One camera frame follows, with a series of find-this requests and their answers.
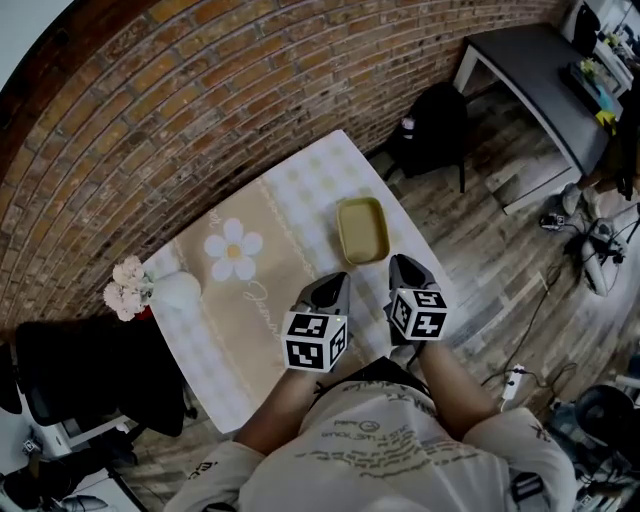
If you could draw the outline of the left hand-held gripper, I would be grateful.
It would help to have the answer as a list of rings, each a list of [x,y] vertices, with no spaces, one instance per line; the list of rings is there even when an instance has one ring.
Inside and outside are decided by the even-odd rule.
[[[350,286],[346,272],[335,272],[302,289],[282,325],[286,369],[333,370],[349,344]]]

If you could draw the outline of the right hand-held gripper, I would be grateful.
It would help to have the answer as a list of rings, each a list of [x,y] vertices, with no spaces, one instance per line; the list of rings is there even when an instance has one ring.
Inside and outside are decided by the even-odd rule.
[[[415,259],[389,260],[389,298],[383,308],[392,346],[439,340],[448,306],[433,273]]]

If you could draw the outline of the yellow rectangular tray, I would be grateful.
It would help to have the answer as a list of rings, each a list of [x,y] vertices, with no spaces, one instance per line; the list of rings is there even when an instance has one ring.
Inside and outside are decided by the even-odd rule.
[[[374,197],[345,199],[337,207],[337,227],[345,260],[365,265],[385,260],[390,252],[386,219]]]

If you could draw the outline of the person's left forearm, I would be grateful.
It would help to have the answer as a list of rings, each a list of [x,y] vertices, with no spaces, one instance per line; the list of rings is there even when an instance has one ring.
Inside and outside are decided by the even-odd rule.
[[[315,392],[335,380],[331,373],[287,369],[233,441],[264,456],[278,450],[298,435]]]

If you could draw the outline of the person's right forearm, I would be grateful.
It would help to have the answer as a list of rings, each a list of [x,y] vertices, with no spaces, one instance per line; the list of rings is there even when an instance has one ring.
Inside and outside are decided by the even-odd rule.
[[[462,440],[499,413],[497,402],[446,345],[427,343],[418,360],[438,415],[454,439]]]

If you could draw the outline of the table with floral tablecloth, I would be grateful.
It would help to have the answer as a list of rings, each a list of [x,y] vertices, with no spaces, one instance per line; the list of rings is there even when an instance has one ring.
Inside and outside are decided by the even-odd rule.
[[[352,371],[387,354],[388,264],[344,256],[338,209],[373,198],[383,210],[392,253],[435,277],[449,306],[452,283],[417,226],[376,170],[341,130],[312,143],[202,215],[146,260],[161,279],[178,271],[201,287],[196,299],[169,294],[151,306],[184,377],[216,428],[238,429],[284,370],[280,339],[287,310],[316,279],[351,278],[351,340],[339,367]]]

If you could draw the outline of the white power strip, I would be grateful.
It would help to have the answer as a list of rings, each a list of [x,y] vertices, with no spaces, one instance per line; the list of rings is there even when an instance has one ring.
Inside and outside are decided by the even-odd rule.
[[[515,365],[506,372],[506,381],[501,394],[501,399],[504,403],[515,398],[520,387],[521,380],[525,374],[526,370],[522,365]]]

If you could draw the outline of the person's white printed shirt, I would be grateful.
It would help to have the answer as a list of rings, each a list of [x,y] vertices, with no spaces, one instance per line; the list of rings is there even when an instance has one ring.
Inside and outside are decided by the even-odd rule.
[[[165,512],[572,512],[576,497],[572,463],[529,410],[455,440],[421,390],[352,380],[271,454],[221,443]]]

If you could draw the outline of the white ceramic vase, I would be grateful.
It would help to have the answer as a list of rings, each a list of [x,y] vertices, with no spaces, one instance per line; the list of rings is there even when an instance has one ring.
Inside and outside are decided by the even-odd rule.
[[[153,282],[148,305],[167,306],[179,311],[198,308],[201,285],[197,278],[186,271],[176,271]]]

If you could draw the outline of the black backpack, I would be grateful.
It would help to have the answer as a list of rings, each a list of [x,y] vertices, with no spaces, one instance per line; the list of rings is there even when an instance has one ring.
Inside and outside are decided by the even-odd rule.
[[[411,178],[454,166],[464,192],[467,121],[465,98],[452,84],[440,82],[426,89],[382,145],[393,160],[383,179],[398,169]]]

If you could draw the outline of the pale pink flowers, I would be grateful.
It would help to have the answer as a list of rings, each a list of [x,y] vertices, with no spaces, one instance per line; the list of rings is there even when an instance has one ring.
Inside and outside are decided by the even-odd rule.
[[[104,303],[123,321],[142,313],[153,295],[154,281],[137,256],[114,266],[112,279],[103,291]]]

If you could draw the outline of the black office chair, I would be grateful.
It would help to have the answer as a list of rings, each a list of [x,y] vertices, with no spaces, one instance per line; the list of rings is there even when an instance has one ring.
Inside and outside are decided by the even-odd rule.
[[[0,408],[40,426],[119,412],[177,437],[198,412],[152,318],[25,322],[0,339]]]

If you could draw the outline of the grey desk with white legs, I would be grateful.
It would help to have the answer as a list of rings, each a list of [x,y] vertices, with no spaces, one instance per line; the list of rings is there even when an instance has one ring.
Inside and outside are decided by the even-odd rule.
[[[510,215],[589,175],[609,136],[570,91],[560,70],[581,55],[548,24],[521,25],[467,36],[453,86],[462,92],[478,63],[486,66],[536,118],[568,167],[505,205]]]

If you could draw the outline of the black tray with small plant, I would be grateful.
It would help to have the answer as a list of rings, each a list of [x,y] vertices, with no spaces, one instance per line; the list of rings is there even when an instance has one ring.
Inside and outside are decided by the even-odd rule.
[[[560,68],[559,77],[602,125],[613,125],[619,120],[621,105],[594,71],[584,72],[578,63],[571,62]]]

